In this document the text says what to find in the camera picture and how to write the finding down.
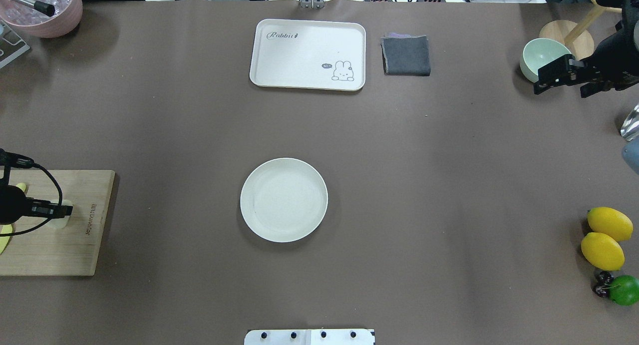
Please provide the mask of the steel muddler stick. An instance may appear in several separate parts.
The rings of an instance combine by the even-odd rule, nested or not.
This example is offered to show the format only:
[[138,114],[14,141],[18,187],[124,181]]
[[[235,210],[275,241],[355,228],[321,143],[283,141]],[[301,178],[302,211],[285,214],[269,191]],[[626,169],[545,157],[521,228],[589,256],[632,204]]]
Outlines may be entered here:
[[48,17],[55,15],[55,7],[52,4],[45,3],[39,0],[9,0],[17,4],[22,4],[27,8],[34,9],[39,13],[43,13]]

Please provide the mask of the bamboo cutting board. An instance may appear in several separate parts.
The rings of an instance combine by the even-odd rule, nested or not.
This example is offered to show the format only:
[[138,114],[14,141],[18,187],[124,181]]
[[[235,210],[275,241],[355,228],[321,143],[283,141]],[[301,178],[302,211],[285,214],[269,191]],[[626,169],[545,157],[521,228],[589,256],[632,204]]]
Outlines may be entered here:
[[45,225],[31,233],[11,236],[0,257],[2,276],[94,275],[114,170],[53,170],[64,199],[73,202],[66,227]]

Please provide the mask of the dark cherries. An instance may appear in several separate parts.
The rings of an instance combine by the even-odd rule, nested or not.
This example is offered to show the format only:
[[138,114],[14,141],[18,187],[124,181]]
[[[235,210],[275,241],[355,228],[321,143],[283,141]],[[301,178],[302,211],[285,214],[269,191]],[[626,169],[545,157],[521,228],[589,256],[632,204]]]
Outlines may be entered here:
[[614,279],[614,275],[608,271],[598,271],[595,274],[595,284],[592,288],[593,293],[600,298],[610,298],[610,290]]

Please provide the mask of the yellow lemon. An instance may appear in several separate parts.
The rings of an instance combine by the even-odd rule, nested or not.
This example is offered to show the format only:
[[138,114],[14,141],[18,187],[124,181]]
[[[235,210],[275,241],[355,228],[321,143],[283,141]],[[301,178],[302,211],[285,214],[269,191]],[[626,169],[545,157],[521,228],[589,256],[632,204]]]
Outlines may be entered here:
[[591,208],[587,212],[587,221],[591,230],[607,234],[616,241],[630,240],[634,230],[632,220],[613,208]]
[[585,259],[601,270],[618,271],[625,265],[621,245],[607,234],[588,233],[580,247]]

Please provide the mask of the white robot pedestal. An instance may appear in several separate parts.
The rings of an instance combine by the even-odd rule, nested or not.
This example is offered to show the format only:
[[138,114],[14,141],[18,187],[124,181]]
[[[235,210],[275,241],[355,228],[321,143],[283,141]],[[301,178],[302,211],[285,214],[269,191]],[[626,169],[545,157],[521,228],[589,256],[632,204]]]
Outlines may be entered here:
[[245,345],[374,345],[374,330],[271,329],[248,331]]

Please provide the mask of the wooden cup stand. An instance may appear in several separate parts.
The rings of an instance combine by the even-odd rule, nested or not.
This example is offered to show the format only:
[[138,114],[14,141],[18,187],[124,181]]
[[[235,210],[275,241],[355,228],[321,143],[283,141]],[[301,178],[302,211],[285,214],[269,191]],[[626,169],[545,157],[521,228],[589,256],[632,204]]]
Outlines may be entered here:
[[589,26],[603,13],[621,13],[622,9],[600,6],[596,0],[589,1],[593,6],[578,23],[571,20],[553,20],[541,28],[539,37],[549,38],[565,45],[578,60],[591,56],[594,53],[595,45],[593,36],[588,32]]

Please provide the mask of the yellow plastic knife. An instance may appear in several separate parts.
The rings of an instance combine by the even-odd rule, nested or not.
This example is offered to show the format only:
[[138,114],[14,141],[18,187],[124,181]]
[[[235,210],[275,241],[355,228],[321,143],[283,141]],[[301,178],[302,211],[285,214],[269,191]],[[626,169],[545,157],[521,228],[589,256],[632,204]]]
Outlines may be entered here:
[[[23,193],[26,193],[26,190],[28,188],[28,185],[26,183],[18,183],[16,186],[19,189],[21,189]],[[11,238],[11,236],[4,236],[4,235],[12,233],[13,230],[14,230],[13,224],[1,225],[1,227],[0,227],[0,234],[1,234],[1,237],[0,237],[0,254],[2,254],[5,251],[7,245],[9,243],[9,241],[10,241],[10,238]]]

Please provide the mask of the pink bowl with ice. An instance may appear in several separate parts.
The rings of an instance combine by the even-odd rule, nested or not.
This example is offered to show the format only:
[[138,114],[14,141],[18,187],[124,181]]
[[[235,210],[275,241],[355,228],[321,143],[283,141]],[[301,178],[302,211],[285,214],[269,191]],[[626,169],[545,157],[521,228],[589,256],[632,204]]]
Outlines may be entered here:
[[83,15],[82,0],[1,0],[0,7],[4,23],[40,38],[71,33]]

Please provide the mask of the mint green bowl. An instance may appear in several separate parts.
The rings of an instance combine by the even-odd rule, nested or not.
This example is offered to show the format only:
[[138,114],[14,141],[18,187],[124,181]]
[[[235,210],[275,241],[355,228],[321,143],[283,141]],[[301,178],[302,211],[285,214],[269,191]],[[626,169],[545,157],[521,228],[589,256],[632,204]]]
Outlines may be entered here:
[[572,52],[562,43],[550,38],[535,38],[524,46],[520,70],[528,81],[536,83],[539,69],[565,54]]

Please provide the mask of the cream round plate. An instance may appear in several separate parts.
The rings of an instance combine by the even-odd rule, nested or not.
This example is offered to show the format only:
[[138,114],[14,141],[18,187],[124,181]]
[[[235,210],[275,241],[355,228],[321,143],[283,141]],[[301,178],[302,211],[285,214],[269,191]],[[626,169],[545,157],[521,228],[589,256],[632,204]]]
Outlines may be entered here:
[[247,227],[263,240],[289,243],[317,229],[328,211],[328,188],[310,164],[277,158],[260,164],[246,178],[240,211]]

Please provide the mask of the cream rabbit tray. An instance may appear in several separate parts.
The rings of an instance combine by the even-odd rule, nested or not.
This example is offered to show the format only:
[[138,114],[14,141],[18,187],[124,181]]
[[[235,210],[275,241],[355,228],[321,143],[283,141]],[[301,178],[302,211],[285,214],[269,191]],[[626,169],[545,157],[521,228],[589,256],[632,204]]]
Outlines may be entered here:
[[358,91],[365,70],[366,31],[358,23],[264,19],[257,24],[249,70],[254,85]]

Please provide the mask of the grey folded cloth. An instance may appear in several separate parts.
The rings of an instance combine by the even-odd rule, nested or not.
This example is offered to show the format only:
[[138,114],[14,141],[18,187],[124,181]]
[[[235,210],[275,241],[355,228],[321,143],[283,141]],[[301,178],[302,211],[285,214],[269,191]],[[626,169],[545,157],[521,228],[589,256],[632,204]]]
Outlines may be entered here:
[[385,74],[430,76],[428,36],[389,33],[381,38],[380,45]]

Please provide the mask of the pastel cup rack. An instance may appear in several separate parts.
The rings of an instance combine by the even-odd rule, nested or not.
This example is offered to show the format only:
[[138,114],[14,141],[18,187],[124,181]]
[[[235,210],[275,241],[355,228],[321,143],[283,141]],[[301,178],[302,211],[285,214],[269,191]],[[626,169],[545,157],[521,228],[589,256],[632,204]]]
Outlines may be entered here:
[[6,67],[30,50],[23,38],[3,20],[0,22],[0,68]]

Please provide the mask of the green lime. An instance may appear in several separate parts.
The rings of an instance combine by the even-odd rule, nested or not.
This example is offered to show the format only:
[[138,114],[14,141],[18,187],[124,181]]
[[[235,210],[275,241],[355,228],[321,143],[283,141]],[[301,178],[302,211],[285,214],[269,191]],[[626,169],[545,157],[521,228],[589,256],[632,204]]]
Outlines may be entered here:
[[619,306],[632,306],[639,301],[639,280],[630,275],[616,277],[610,284],[610,300]]

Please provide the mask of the pale white bun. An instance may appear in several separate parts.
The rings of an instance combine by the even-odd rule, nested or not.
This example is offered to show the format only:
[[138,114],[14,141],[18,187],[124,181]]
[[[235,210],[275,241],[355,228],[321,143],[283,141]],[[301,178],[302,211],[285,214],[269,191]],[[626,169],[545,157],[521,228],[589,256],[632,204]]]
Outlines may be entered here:
[[66,227],[66,225],[68,224],[68,221],[70,220],[70,214],[72,212],[72,208],[73,208],[73,202],[71,202],[71,200],[68,199],[63,199],[61,202],[62,206],[68,206],[71,207],[70,212],[68,212],[68,215],[66,215],[63,218],[58,218],[58,219],[52,219],[50,220],[45,226],[51,229],[62,229],[64,227]]

